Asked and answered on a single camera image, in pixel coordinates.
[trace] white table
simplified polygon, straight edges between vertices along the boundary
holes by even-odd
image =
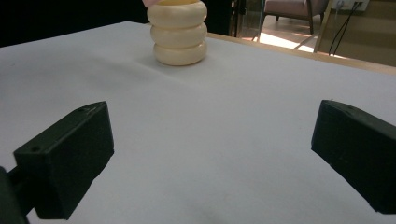
[[[182,67],[132,22],[0,49],[0,165],[107,101],[115,155],[68,223],[396,223],[310,149],[322,99],[396,124],[396,76],[206,41]]]

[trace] pink object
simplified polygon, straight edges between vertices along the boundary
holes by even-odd
[[[158,3],[161,0],[143,0],[143,4],[145,4],[145,7],[151,7],[152,5]]]

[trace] floor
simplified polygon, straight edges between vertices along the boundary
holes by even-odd
[[[242,38],[258,41],[257,22],[244,21]],[[320,16],[314,17],[314,33],[309,33],[309,22],[267,16],[262,27],[260,43],[313,52],[320,30]]]

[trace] cable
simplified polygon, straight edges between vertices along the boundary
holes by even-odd
[[[337,34],[335,35],[334,39],[332,40],[332,44],[330,45],[330,49],[329,49],[329,56],[335,55],[335,52],[337,51],[338,46],[340,46],[341,40],[343,39],[344,34],[345,34],[346,30],[347,30],[347,26],[349,25],[350,18],[351,18],[351,16],[352,16],[352,14],[356,11],[356,9],[357,9],[360,5],[361,5],[361,2],[355,2],[355,3],[354,3],[353,8],[352,8],[352,10],[351,10],[350,13],[349,13],[349,16],[347,17],[346,21],[345,21],[344,24],[341,26],[341,28],[338,30]],[[334,45],[334,42],[335,42],[337,36],[340,34],[340,32],[343,30],[343,28],[344,28],[344,31],[343,31],[343,33],[341,34],[340,39],[338,40],[338,44],[337,44],[337,46],[335,47],[334,53],[332,54],[332,46]]]
[[[344,1],[343,0],[339,0],[338,2],[337,2],[337,7],[335,8],[335,16],[334,16],[334,27],[337,27],[338,26],[338,20],[337,20],[337,18],[338,18],[338,11],[341,9],[341,7],[343,7],[343,5],[344,5]]]

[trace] chair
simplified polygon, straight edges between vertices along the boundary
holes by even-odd
[[[309,21],[312,35],[314,33],[312,17],[320,15],[320,23],[322,23],[328,2],[329,0],[265,0],[262,26],[267,15],[276,16],[277,21],[279,17],[304,20]]]

